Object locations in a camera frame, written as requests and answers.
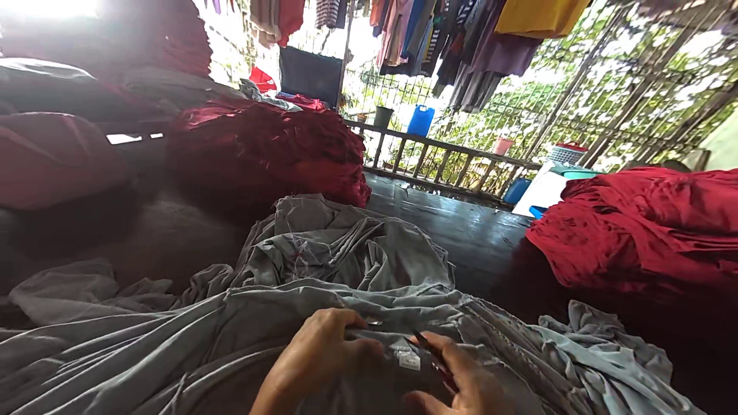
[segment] hand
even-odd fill
[[[294,412],[302,399],[353,366],[360,355],[382,355],[377,340],[343,340],[346,326],[366,328],[367,323],[350,309],[322,309],[305,320],[266,375],[251,414]]]
[[[459,393],[454,396],[451,408],[432,395],[421,391],[405,395],[405,402],[429,415],[512,415],[513,409],[505,397],[505,391],[497,379],[479,366],[453,340],[432,332],[422,335],[444,356],[446,365],[454,375]]]

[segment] scissors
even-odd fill
[[[441,377],[444,380],[444,384],[448,389],[450,389],[454,394],[459,393],[459,388],[456,386],[456,382],[454,382],[454,375],[449,370],[449,367],[446,365],[446,362],[444,361],[444,357],[441,354],[441,351],[433,347],[432,344],[423,337],[423,335],[420,334],[415,329],[410,330],[415,338],[418,340],[418,344],[416,345],[412,341],[410,341],[409,338],[405,338],[405,340],[412,346],[412,347],[419,347],[420,349],[427,350],[430,353],[430,361],[432,363],[433,368],[435,371],[437,371]]]

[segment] yellow shirt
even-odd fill
[[[589,0],[507,0],[494,31],[528,38],[562,38]]]

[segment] plastic basket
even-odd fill
[[[547,158],[552,162],[575,165],[586,152],[586,148],[579,147],[576,144],[556,144],[548,153]]]

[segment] white label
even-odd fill
[[[398,351],[397,358],[400,360],[400,367],[414,371],[420,370],[420,357],[417,354],[411,351]]]

